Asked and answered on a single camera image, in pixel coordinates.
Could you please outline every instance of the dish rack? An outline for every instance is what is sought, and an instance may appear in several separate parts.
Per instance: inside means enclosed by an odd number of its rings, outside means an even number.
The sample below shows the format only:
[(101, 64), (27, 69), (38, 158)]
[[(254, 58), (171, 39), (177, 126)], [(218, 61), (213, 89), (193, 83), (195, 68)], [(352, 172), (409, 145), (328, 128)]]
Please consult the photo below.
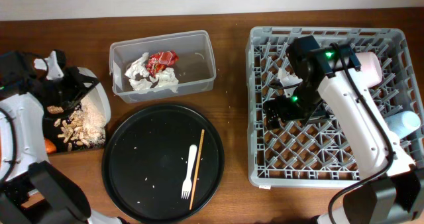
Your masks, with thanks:
[[(291, 121), (282, 129), (266, 128), (265, 101), (283, 94), (268, 84), (279, 68), (292, 71), (287, 47), (297, 37), (313, 35), (320, 46), (349, 44), (355, 52), (374, 52), (383, 81), (369, 89), (383, 117), (413, 111), (423, 124), (423, 105), (404, 33), (396, 28), (255, 27), (246, 47), (249, 124), (248, 177), (254, 186), (344, 188), (359, 180), (358, 169), (336, 117), (306, 126)], [(290, 95), (292, 90), (285, 90)], [(423, 126), (401, 146), (424, 167)]]

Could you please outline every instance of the wooden stick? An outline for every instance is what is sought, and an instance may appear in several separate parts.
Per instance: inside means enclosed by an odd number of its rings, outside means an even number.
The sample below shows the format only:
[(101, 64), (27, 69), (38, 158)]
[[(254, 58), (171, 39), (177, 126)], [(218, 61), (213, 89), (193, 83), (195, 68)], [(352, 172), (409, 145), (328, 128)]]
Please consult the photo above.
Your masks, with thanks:
[(199, 164), (200, 164), (200, 156), (201, 156), (201, 146), (203, 144), (203, 137), (204, 136), (205, 136), (205, 130), (202, 129), (201, 130), (201, 136), (200, 136), (199, 152), (197, 153), (196, 169), (194, 171), (193, 189), (191, 190), (190, 210), (193, 207), (194, 191), (196, 190), (197, 173), (199, 172)]

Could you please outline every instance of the round black tray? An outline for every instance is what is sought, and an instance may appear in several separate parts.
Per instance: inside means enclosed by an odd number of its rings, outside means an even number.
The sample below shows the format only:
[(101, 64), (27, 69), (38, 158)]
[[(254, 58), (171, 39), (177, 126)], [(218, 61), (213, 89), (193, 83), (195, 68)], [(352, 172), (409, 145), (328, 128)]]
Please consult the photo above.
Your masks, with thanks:
[[(205, 129), (198, 181), (190, 199), (182, 199), (188, 150), (199, 146)], [(195, 165), (191, 180), (193, 181)], [(162, 104), (128, 118), (105, 148), (103, 183), (115, 205), (143, 223), (181, 221), (198, 212), (215, 194), (224, 171), (224, 150), (213, 125), (183, 105)]]

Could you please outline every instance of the white plastic fork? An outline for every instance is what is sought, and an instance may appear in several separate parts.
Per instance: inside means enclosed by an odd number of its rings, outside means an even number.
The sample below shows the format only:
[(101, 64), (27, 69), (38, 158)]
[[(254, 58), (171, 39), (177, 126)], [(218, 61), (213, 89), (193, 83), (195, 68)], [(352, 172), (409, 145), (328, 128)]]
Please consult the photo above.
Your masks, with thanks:
[(181, 192), (182, 199), (188, 199), (191, 192), (191, 172), (193, 171), (194, 160), (196, 159), (197, 146), (195, 144), (190, 145), (188, 150), (188, 162), (187, 162), (187, 175), (183, 182), (183, 190)]

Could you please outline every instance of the wooden table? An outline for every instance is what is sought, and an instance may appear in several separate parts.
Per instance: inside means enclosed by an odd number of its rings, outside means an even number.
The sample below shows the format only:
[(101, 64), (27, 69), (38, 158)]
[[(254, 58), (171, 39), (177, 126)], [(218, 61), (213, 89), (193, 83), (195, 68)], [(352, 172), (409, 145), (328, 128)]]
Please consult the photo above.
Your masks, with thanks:
[[(178, 102), (202, 112), (222, 138), (225, 173), (215, 197), (186, 223), (293, 223), (291, 219), (326, 212), (337, 190), (260, 190), (249, 183), (244, 49), (250, 29), (255, 26), (400, 28), (406, 35), (415, 75), (423, 91), (424, 82), (419, 79), (424, 75), (423, 24), (423, 8), (1, 22), (0, 54), (24, 50), (47, 56), (58, 48), (66, 52), (71, 65), (89, 68), (99, 77), (109, 97), (110, 133), (130, 114), (152, 104)], [(215, 54), (217, 79), (213, 91), (135, 104), (126, 104), (113, 95), (109, 76), (109, 47), (113, 42), (200, 29), (209, 33)], [(102, 154), (103, 150), (92, 150), (52, 156), (50, 161), (82, 188), (92, 208), (134, 223), (113, 205), (103, 187)], [(424, 223), (423, 218), (414, 223)]]

